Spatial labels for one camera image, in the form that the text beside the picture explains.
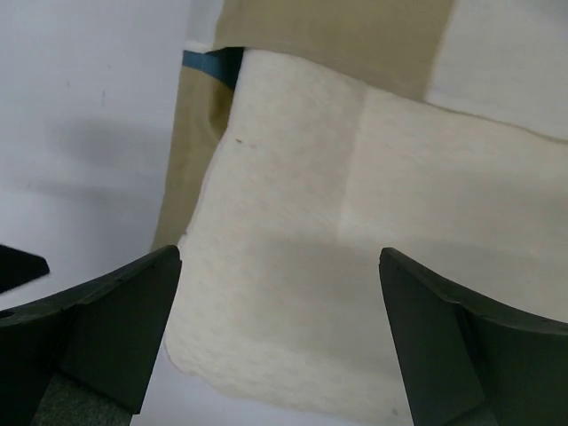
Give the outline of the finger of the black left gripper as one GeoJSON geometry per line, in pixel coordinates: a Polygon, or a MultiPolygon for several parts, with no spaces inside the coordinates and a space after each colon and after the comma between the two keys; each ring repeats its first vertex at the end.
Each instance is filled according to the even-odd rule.
{"type": "Polygon", "coordinates": [[[1,293],[48,274],[48,264],[41,256],[5,245],[1,246],[0,252],[1,293]]]}

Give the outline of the blue beige patchwork pillowcase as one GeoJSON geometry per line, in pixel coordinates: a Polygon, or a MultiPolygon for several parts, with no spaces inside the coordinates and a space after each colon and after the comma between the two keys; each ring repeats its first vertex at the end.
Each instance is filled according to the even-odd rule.
{"type": "Polygon", "coordinates": [[[567,138],[564,1],[193,1],[155,248],[189,224],[247,49],[567,138]]]}

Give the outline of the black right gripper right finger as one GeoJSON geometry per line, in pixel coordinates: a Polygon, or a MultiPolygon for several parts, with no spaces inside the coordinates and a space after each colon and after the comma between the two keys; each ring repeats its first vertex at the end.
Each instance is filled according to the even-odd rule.
{"type": "Polygon", "coordinates": [[[452,282],[394,248],[379,275],[416,425],[565,425],[567,326],[452,282]]]}

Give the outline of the cream and yellow pillow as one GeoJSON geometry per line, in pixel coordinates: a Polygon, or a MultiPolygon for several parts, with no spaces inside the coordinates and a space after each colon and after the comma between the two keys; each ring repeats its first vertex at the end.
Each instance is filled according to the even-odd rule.
{"type": "Polygon", "coordinates": [[[171,361],[235,397],[408,425],[385,247],[566,321],[566,145],[247,51],[180,242],[171,361]]]}

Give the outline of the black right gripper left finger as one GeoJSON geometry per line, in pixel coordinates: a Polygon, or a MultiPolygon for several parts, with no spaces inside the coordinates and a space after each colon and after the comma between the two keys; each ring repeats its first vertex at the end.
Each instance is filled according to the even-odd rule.
{"type": "Polygon", "coordinates": [[[129,424],[143,406],[181,266],[170,245],[3,310],[2,424],[129,424]]]}

